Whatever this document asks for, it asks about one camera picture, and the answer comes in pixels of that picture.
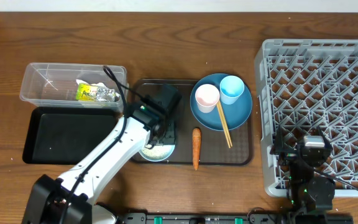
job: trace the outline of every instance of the white wall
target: white wall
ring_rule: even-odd
[[[358,0],[0,0],[0,11],[358,12]]]

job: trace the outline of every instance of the wooden chopstick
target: wooden chopstick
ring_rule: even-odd
[[[224,131],[224,135],[226,137],[227,140],[227,145],[230,147],[233,147],[233,143],[231,141],[230,138],[230,133],[229,133],[229,129],[227,128],[227,123],[226,123],[226,119],[224,117],[224,113],[223,113],[223,108],[222,108],[222,104],[220,101],[218,101],[218,112],[219,112],[219,117],[221,118],[221,122],[222,122],[222,127],[223,127],[223,131]]]

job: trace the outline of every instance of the orange carrot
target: orange carrot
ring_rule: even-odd
[[[200,148],[201,148],[201,131],[199,128],[193,130],[193,166],[194,169],[198,169],[198,161],[200,160]]]

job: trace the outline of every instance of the wooden table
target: wooden table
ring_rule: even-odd
[[[232,73],[247,82],[258,102],[253,62],[269,38],[358,39],[358,14],[0,13],[0,223],[21,222],[31,187],[42,174],[56,178],[70,168],[22,161],[34,109],[19,99],[28,63],[123,65],[130,84],[140,78]],[[194,171],[128,162],[100,201],[122,212],[247,213],[256,206],[290,206],[264,190],[259,111],[254,103],[255,153],[248,166]],[[358,198],[336,198],[333,212],[350,213],[358,223]]]

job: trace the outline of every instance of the rectangular black tray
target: rectangular black tray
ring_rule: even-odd
[[[222,131],[213,131],[197,121],[190,110],[190,95],[197,80],[139,80],[133,87],[141,95],[156,95],[162,84],[175,86],[182,94],[182,101],[176,109],[183,113],[175,122],[177,132],[177,145],[172,155],[161,162],[145,160],[139,153],[132,157],[132,161],[151,164],[193,164],[192,132],[194,128],[201,129],[200,165],[244,166],[254,155],[252,145],[252,117],[237,129],[230,131],[233,147],[228,148]],[[138,100],[134,95],[131,101]]]
[[[31,114],[23,161],[28,164],[77,164],[116,125],[107,109],[38,107]]]

